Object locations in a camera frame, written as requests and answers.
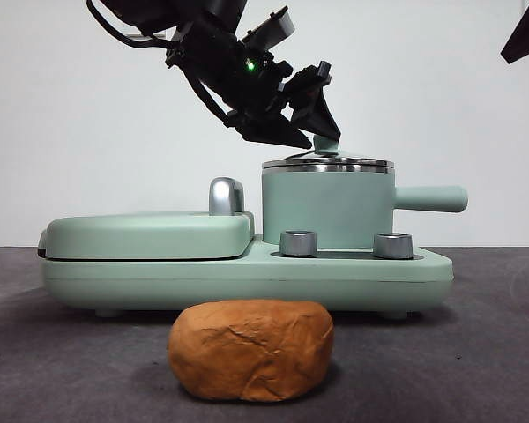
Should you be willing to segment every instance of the silver knob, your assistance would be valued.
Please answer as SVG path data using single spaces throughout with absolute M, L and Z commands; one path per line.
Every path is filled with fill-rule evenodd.
M 375 257 L 403 260 L 414 258 L 410 234 L 378 234 L 374 236 L 372 254 Z
M 210 216 L 244 212 L 243 186 L 232 178 L 215 178 L 210 184 Z
M 280 254 L 302 257 L 317 254 L 317 237 L 312 231 L 284 231 L 280 234 Z

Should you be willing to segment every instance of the gray tabletop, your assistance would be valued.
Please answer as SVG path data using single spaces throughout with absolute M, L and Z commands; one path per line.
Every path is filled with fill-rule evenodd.
M 212 403 L 168 369 L 176 312 L 101 320 L 41 287 L 34 249 L 0 248 L 0 422 L 529 422 L 529 249 L 432 249 L 455 283 L 387 322 L 333 313 L 324 383 L 278 404 Z

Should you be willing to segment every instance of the small pot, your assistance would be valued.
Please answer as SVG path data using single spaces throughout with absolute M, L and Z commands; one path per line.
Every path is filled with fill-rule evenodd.
M 317 233 L 323 249 L 372 248 L 376 234 L 393 232 L 394 209 L 461 212 L 465 189 L 396 188 L 394 164 L 338 152 L 307 152 L 263 164 L 263 240 L 280 233 Z

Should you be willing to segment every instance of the white wall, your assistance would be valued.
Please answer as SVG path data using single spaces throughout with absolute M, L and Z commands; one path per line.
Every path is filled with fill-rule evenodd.
M 332 63 L 341 147 L 396 162 L 400 185 L 461 184 L 463 214 L 397 211 L 420 245 L 529 245 L 529 58 L 499 51 L 520 0 L 249 1 L 245 31 L 288 3 L 273 52 Z M 113 40 L 84 1 L 0 0 L 0 245 L 50 220 L 204 210 L 210 180 L 242 181 L 260 226 L 260 166 L 299 152 L 242 141 L 164 51 Z

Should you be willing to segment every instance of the mint green appliance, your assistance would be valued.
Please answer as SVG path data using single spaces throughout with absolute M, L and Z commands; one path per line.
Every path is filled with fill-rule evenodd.
M 323 159 L 331 162 L 317 162 Z M 396 189 L 390 162 L 319 148 L 287 160 L 264 164 L 264 237 L 244 210 L 242 185 L 217 178 L 208 211 L 51 222 L 39 243 L 44 285 L 61 302 L 100 316 L 276 298 L 403 318 L 444 300 L 451 260 L 393 233 L 392 214 L 460 212 L 463 189 Z

